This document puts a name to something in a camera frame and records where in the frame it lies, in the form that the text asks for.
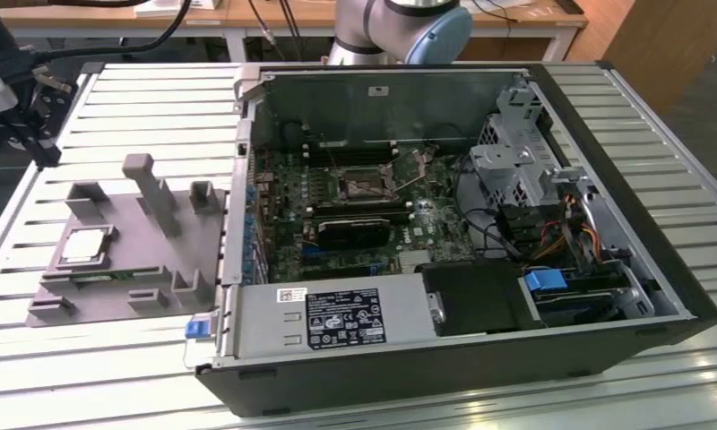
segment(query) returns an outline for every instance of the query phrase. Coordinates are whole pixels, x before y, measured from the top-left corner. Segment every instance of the white table leg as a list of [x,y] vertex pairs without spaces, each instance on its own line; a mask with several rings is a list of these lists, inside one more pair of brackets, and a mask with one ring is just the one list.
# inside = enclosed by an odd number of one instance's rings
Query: white table leg
[[571,47],[575,31],[578,31],[575,27],[557,28],[555,35],[551,38],[551,41],[547,45],[547,50],[545,51],[545,56],[541,58],[542,61],[563,60],[565,55],[569,52],[569,47]]
[[243,31],[225,31],[225,46],[231,63],[246,63],[247,50],[243,45]]

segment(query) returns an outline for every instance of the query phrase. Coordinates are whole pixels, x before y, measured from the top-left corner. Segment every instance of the floor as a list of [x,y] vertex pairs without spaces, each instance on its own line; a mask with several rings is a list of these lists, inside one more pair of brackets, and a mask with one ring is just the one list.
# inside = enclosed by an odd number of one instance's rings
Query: floor
[[[285,40],[281,43],[283,55],[294,57],[291,45],[286,42]],[[19,40],[19,43],[22,45],[31,44],[38,49],[47,49],[49,47],[58,49],[79,46],[114,46],[117,40],[33,39]],[[142,42],[134,40],[131,43],[138,44]],[[270,47],[250,45],[249,48],[253,51],[250,59],[274,59],[274,53]],[[327,52],[327,49],[329,44],[325,40],[309,43],[307,59],[318,59],[318,55]],[[185,39],[171,39],[159,49],[139,55],[133,61],[149,63],[202,62],[210,59],[222,61],[222,51],[222,40],[211,41],[207,46],[201,41],[190,44]],[[79,66],[86,61],[86,58],[57,61],[51,65],[53,75],[66,80],[73,80]],[[119,56],[103,56],[95,58],[94,61],[121,62],[123,60]],[[679,104],[673,108],[673,111],[663,120],[677,137],[695,154],[703,166],[706,166],[707,170],[717,177],[717,56],[714,57],[714,61],[707,64],[702,75],[687,88]],[[0,213],[10,198],[27,163],[29,157],[23,151],[14,150],[6,146],[0,147]]]

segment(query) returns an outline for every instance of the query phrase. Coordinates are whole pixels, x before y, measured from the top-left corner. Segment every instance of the black cable on table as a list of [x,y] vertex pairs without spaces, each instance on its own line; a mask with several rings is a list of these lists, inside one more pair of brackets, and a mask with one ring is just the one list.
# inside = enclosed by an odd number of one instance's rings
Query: black cable on table
[[254,19],[258,21],[259,30],[262,31],[262,36],[270,42],[271,47],[275,50],[275,53],[278,54],[278,57],[282,59],[283,62],[286,62],[286,57],[283,56],[283,52],[275,45],[275,39],[273,37],[271,29],[269,28],[267,24],[262,20],[262,17],[259,16],[258,8],[254,5],[254,2],[251,0],[247,0],[247,3],[249,3],[249,9],[251,9],[251,13],[254,14]]
[[175,30],[178,29],[179,23],[182,22],[182,19],[186,16],[186,13],[189,12],[190,7],[190,0],[182,0],[182,5],[178,9],[178,14],[175,15],[175,19],[169,24],[167,29],[162,33],[162,35],[154,39],[154,41],[139,45],[137,47],[82,47],[77,49],[61,49],[58,51],[45,51],[38,52],[34,55],[34,63],[35,64],[43,64],[50,62],[51,60],[55,60],[58,58],[66,58],[69,56],[103,56],[110,54],[138,54],[146,51],[150,51],[151,49],[159,47],[165,41],[167,41],[169,37],[173,35]]
[[507,44],[507,41],[510,40],[510,34],[513,33],[513,26],[510,25],[513,22],[518,22],[517,19],[514,18],[510,18],[506,13],[506,9],[503,8],[503,6],[501,6],[499,4],[495,4],[491,0],[486,0],[486,2],[489,2],[490,4],[493,4],[495,7],[498,7],[499,9],[502,9],[502,13],[503,15],[497,15],[495,13],[490,13],[489,11],[486,11],[482,7],[479,7],[479,4],[478,4],[478,0],[473,0],[473,4],[475,5],[475,7],[479,9],[481,12],[483,12],[486,15],[489,16],[493,16],[495,18],[499,18],[501,20],[505,20],[505,23],[506,23],[506,38],[503,38],[503,43],[502,43],[502,58],[503,59],[503,55],[506,53],[506,44]]
[[143,4],[149,0],[49,0],[50,6],[79,6],[79,7],[131,7]]
[[278,5],[282,8],[283,18],[286,19],[286,27],[289,27],[289,33],[291,34],[291,39],[294,42],[294,52],[297,53],[297,61],[302,61],[302,47],[299,36],[299,27],[297,26],[297,19],[291,12],[291,6],[289,5],[289,0],[279,0]]

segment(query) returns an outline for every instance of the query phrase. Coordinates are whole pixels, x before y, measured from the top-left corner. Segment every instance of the white sticker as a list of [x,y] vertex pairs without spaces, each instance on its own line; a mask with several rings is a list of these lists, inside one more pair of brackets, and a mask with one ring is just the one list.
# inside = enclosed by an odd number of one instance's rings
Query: white sticker
[[214,20],[191,20],[191,21],[186,21],[186,25],[219,25],[219,21],[214,21]]
[[369,87],[369,97],[385,97],[389,92],[389,87]]
[[275,290],[275,302],[305,302],[307,288],[278,288]]

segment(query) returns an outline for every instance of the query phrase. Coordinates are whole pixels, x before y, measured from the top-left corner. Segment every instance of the blue latch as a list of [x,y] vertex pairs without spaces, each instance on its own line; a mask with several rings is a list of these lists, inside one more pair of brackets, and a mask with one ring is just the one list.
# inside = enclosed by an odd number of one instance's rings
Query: blue latch
[[210,322],[207,320],[189,321],[186,324],[186,339],[209,338]]
[[525,275],[523,280],[526,280],[527,289],[531,291],[546,291],[549,289],[565,289],[569,287],[558,269],[531,271]]

